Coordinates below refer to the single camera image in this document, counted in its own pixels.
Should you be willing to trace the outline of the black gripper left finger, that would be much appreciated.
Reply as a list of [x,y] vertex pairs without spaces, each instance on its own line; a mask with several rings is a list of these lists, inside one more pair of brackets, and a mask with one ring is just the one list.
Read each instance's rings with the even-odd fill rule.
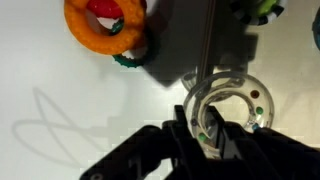
[[165,180],[209,180],[212,172],[192,137],[182,105],[174,106],[175,118],[162,127],[145,125],[88,168],[79,180],[144,180],[164,159],[173,169]]

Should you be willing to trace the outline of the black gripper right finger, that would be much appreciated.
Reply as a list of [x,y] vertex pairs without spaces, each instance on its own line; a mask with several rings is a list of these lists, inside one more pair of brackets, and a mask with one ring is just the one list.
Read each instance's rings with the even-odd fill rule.
[[320,152],[270,128],[246,132],[206,110],[220,159],[210,160],[216,180],[320,180]]

